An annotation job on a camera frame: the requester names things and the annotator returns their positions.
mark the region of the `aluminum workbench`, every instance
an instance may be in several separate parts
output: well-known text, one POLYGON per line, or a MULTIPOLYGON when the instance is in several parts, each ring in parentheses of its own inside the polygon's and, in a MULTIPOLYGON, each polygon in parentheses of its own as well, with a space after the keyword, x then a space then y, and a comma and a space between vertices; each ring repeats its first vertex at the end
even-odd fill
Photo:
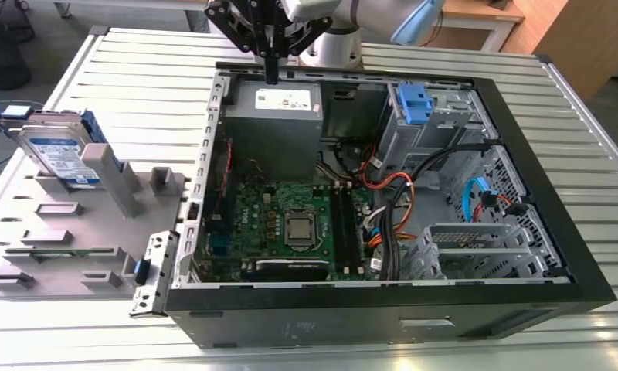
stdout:
MULTIPOLYGON (((531 56, 365 44, 367 70, 487 77, 515 120, 618 297, 618 149, 559 73, 531 56)), ((242 62, 215 35, 111 29, 90 35, 45 106, 89 108, 134 171, 190 176, 215 61, 242 62)), ((42 190, 21 150, 0 177, 0 241, 7 218, 42 190)), ((0 300, 0 365, 97 369, 618 369, 618 301, 497 341, 301 349, 199 350, 167 318, 129 319, 129 300, 0 300)))

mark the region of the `blue drive bracket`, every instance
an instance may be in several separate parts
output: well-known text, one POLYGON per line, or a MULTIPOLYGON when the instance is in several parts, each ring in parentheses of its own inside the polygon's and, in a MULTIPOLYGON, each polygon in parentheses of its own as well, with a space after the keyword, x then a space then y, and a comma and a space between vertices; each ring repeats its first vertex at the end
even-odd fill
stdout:
POLYGON ((398 84, 398 102, 409 125, 429 123, 433 114, 433 97, 425 92, 422 83, 398 84))

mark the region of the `metal bracket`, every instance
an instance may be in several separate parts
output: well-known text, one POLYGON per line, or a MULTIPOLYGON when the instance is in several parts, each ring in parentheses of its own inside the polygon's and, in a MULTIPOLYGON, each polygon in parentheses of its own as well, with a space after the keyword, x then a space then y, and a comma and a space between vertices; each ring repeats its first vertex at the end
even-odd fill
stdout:
POLYGON ((146 253, 134 267, 134 290, 130 318, 166 317, 165 301, 169 291, 174 255, 179 235, 173 230, 151 234, 146 253))

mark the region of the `side panel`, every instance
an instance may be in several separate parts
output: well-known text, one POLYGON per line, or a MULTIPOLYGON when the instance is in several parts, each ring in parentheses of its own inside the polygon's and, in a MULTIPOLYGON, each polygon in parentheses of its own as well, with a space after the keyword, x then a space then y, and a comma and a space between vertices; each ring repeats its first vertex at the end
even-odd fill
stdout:
POLYGON ((435 305, 170 311, 205 348, 418 343, 494 338, 562 311, 530 305, 435 305))

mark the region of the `white sticker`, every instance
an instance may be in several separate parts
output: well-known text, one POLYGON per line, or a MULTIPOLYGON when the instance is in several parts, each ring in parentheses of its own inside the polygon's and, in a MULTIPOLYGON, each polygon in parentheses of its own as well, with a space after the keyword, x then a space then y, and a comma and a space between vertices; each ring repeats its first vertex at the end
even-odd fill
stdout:
POLYGON ((309 90, 258 89, 254 102, 257 110, 311 110, 311 93, 309 90))
POLYGON ((79 159, 78 142, 73 139, 31 138, 38 157, 51 169, 57 177, 73 188, 94 188, 99 183, 97 173, 79 159))
POLYGON ((370 164, 371 164, 375 168, 381 168, 381 167, 382 167, 382 162, 381 162, 381 160, 378 160, 378 158, 374 157, 374 156, 370 158, 370 164))
POLYGON ((373 269, 374 271, 382 270, 382 260, 381 259, 375 259, 375 258, 370 259, 370 269, 373 269))

